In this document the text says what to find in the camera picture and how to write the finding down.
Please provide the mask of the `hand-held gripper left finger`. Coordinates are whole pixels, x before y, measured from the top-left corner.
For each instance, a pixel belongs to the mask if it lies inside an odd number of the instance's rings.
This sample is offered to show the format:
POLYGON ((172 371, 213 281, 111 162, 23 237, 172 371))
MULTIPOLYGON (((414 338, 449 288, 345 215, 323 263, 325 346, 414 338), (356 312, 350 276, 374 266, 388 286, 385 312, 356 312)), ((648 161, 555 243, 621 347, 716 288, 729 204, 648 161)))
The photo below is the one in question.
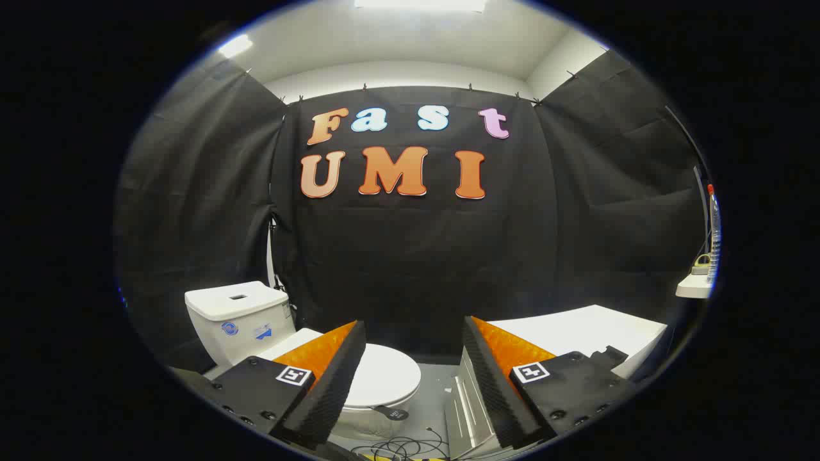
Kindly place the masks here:
POLYGON ((215 378, 170 372, 246 429, 296 450, 316 450, 340 418, 365 348, 365 324, 352 321, 274 359, 246 356, 215 378))

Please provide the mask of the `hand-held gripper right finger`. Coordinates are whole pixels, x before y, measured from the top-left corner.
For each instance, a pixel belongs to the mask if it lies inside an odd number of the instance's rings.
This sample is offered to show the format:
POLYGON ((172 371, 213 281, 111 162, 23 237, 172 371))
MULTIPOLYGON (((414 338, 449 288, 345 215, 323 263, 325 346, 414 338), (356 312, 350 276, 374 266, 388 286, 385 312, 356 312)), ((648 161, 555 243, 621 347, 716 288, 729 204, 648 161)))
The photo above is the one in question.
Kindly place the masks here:
POLYGON ((557 355, 480 318, 464 318, 463 344, 490 429, 501 447, 559 437, 629 400, 636 385, 613 369, 613 347, 557 355))

